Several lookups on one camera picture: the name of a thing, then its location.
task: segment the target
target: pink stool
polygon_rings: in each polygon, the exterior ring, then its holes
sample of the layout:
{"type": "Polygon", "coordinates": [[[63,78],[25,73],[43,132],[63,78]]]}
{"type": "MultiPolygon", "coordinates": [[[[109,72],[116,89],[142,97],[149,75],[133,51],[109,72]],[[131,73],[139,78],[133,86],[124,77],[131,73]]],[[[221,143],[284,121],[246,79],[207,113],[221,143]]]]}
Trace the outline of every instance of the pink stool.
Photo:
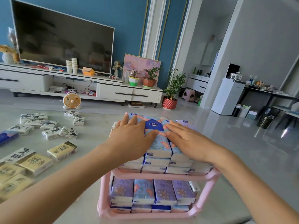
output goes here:
{"type": "Polygon", "coordinates": [[[186,101],[194,101],[194,97],[195,97],[195,90],[191,90],[191,89],[185,89],[185,92],[182,95],[182,98],[184,98],[186,101]]]}

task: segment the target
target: pink painting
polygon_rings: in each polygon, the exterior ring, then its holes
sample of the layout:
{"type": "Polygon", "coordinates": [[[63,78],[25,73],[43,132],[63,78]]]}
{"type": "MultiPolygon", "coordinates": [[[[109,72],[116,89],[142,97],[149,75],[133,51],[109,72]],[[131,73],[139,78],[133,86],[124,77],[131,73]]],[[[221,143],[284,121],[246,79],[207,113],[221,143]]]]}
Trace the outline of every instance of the pink painting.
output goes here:
{"type": "Polygon", "coordinates": [[[125,54],[125,60],[123,62],[123,72],[126,72],[127,70],[135,70],[138,71],[137,77],[139,77],[138,85],[142,85],[143,83],[143,77],[147,77],[148,73],[144,69],[152,69],[153,67],[160,67],[161,61],[157,60],[151,60],[148,58],[144,58],[141,56],[133,56],[130,54],[125,54]]]}

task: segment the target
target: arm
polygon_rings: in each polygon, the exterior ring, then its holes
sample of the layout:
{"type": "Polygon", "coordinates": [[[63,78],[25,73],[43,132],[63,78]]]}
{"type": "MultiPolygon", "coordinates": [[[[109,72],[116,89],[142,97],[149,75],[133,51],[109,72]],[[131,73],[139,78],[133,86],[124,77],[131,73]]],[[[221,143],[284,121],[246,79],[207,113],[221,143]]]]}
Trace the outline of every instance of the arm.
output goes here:
{"type": "Polygon", "coordinates": [[[170,122],[167,137],[187,156],[212,163],[234,186],[257,223],[299,223],[299,214],[233,152],[199,132],[170,122]]]}
{"type": "Polygon", "coordinates": [[[144,136],[137,117],[119,121],[110,137],[84,157],[0,204],[0,223],[53,223],[88,187],[112,169],[140,158],[158,132],[144,136]]]}

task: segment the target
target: stack of paper cups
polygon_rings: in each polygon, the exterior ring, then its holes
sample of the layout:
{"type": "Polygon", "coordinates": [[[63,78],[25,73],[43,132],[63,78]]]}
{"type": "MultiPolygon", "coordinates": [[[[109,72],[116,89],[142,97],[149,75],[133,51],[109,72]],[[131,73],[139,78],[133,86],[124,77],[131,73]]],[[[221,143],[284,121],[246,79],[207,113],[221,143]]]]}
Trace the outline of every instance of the stack of paper cups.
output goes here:
{"type": "Polygon", "coordinates": [[[68,73],[72,73],[72,61],[66,61],[66,69],[68,73]]]}
{"type": "Polygon", "coordinates": [[[78,62],[76,58],[72,58],[73,74],[77,74],[78,62]]]}

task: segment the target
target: tile floor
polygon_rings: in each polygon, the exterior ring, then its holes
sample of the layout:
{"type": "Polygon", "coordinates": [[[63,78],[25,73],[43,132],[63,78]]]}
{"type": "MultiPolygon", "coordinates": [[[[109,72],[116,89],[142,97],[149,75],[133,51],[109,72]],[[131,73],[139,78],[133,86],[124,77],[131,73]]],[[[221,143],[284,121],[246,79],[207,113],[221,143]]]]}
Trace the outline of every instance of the tile floor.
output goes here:
{"type": "MultiPolygon", "coordinates": [[[[19,95],[13,97],[9,90],[0,90],[0,104],[3,107],[36,110],[60,110],[59,97],[19,95]]],[[[124,114],[136,112],[142,115],[184,119],[195,123],[198,130],[222,146],[239,155],[244,162],[271,186],[293,208],[299,211],[299,138],[297,129],[287,130],[283,125],[274,129],[259,129],[256,121],[220,116],[210,110],[199,108],[195,103],[179,100],[173,111],[165,110],[161,104],[153,108],[129,108],[119,103],[83,100],[81,112],[102,114],[124,114]]]]}

